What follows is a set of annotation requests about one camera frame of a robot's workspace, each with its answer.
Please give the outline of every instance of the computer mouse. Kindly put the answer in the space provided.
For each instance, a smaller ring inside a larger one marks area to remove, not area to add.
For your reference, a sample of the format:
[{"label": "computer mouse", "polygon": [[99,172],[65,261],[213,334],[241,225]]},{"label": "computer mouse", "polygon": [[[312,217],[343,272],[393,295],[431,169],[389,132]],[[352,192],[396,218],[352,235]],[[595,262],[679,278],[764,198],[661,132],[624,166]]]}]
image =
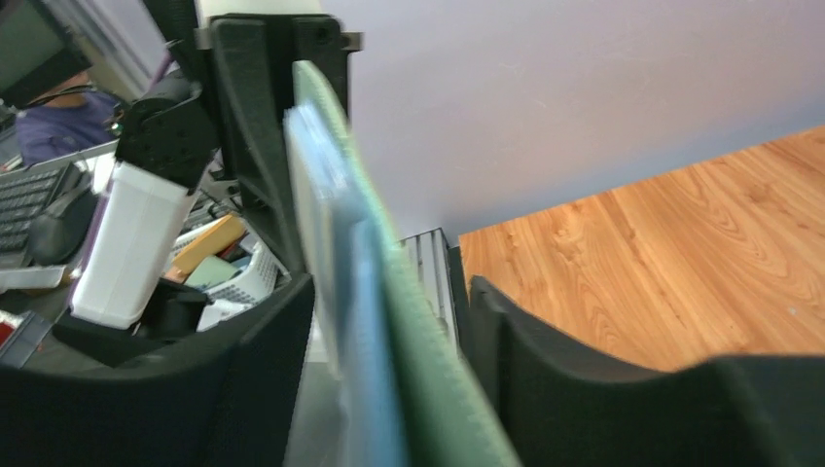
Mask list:
[{"label": "computer mouse", "polygon": [[31,221],[26,250],[40,266],[67,264],[86,239],[97,196],[81,184],[57,198]]}]

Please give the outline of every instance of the computer screen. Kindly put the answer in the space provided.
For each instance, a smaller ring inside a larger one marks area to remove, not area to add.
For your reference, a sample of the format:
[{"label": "computer screen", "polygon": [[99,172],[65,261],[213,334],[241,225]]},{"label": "computer screen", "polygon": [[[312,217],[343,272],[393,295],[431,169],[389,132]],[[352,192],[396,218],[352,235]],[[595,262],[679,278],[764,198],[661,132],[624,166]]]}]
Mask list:
[{"label": "computer screen", "polygon": [[0,90],[60,52],[63,41],[30,2],[12,2],[0,15]]}]

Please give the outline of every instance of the white basket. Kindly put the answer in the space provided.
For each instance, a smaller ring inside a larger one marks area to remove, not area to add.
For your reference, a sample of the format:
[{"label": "white basket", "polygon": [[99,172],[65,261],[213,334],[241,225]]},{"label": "white basket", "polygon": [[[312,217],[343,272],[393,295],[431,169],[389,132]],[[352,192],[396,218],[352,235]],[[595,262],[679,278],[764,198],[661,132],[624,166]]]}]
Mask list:
[{"label": "white basket", "polygon": [[[174,258],[183,247],[195,241],[200,234],[206,232],[215,222],[179,236],[175,242],[175,247],[172,249],[172,253],[169,255],[169,264],[171,265],[172,258]],[[246,230],[250,234],[255,235],[248,226]],[[267,246],[259,239],[252,249],[252,259],[249,262],[249,266],[244,269],[241,274],[223,284],[206,289],[204,292],[212,300],[224,299],[238,304],[253,305],[272,293],[279,272],[285,274],[286,270],[278,259],[275,258],[275,255],[273,255]]]}]

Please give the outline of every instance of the black keyboard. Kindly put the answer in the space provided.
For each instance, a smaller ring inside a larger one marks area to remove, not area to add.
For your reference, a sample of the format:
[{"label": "black keyboard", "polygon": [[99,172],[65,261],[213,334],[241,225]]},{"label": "black keyboard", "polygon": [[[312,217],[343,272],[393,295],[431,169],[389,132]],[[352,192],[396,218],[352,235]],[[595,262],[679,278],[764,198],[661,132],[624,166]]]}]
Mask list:
[{"label": "black keyboard", "polygon": [[28,266],[31,221],[60,195],[76,187],[83,172],[72,162],[35,165],[0,176],[0,269]]}]

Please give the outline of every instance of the wooden surface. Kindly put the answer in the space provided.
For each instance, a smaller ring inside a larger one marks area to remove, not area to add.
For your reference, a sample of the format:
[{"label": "wooden surface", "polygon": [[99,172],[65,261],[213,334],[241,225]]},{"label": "wooden surface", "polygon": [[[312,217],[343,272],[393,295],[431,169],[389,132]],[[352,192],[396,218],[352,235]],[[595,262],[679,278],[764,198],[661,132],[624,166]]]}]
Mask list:
[{"label": "wooden surface", "polygon": [[459,241],[468,280],[636,364],[825,353],[825,127]]}]

